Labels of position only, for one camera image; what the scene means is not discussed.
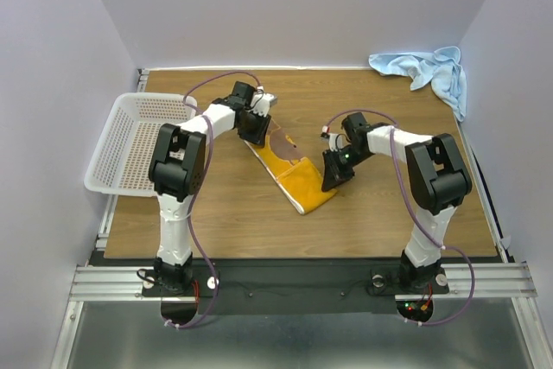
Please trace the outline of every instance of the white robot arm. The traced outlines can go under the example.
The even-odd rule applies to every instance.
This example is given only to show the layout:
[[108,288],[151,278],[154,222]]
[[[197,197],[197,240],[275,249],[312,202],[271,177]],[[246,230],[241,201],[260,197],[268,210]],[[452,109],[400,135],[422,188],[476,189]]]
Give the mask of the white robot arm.
[[[203,181],[209,140],[237,129],[245,141],[264,145],[269,109],[276,101],[262,88],[237,82],[231,95],[213,101],[202,115],[160,128],[149,166],[149,179],[154,183],[160,205],[161,242],[154,262],[160,285],[183,289],[192,280],[188,216],[194,194]],[[208,134],[206,118],[213,128],[213,137]],[[181,159],[177,153],[182,150]]]
[[[443,239],[455,210],[472,189],[472,182],[461,153],[449,134],[435,137],[412,134],[379,123],[370,125],[360,112],[344,118],[344,135],[328,134],[330,150],[323,152],[325,174],[322,190],[328,191],[353,178],[353,166],[370,156],[391,156],[391,130],[397,159],[405,162],[411,193],[418,205],[416,218],[429,236],[443,245]],[[440,269],[441,249],[414,225],[401,258],[402,284],[419,287],[435,277]]]

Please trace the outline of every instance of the white wall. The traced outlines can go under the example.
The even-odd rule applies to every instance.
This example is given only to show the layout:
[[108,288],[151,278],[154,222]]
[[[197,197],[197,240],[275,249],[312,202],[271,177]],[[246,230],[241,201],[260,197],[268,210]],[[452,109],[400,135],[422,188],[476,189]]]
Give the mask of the white wall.
[[553,0],[486,0],[461,42],[464,127],[553,339]]
[[136,67],[100,0],[0,0],[0,367],[49,367],[105,198],[83,176]]
[[457,44],[483,0],[103,0],[140,67],[366,65]]

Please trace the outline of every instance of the light blue towel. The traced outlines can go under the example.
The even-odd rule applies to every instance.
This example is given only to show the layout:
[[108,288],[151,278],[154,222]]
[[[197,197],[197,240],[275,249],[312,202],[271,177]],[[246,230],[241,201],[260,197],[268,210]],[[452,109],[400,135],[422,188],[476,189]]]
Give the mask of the light blue towel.
[[413,79],[411,91],[432,81],[432,89],[443,102],[453,108],[459,121],[467,112],[467,77],[459,65],[461,51],[457,47],[440,48],[432,52],[404,54],[373,54],[369,65],[382,75],[403,75]]

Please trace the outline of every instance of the yellow cloth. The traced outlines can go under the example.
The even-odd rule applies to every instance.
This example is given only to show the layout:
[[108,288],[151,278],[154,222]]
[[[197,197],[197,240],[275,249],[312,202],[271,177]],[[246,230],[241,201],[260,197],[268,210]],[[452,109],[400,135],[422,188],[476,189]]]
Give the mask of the yellow cloth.
[[335,189],[321,191],[319,170],[274,121],[270,121],[264,147],[246,144],[300,214],[315,210],[336,194]]

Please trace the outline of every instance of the white plastic basket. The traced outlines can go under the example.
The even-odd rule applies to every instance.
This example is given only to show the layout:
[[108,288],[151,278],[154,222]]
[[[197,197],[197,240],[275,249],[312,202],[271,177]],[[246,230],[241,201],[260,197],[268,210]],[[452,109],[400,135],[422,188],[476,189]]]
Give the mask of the white plastic basket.
[[[155,92],[129,92],[119,96],[105,122],[85,176],[87,189],[103,194],[153,196],[148,167],[162,124],[192,118],[183,96]],[[187,98],[196,105],[196,100]]]

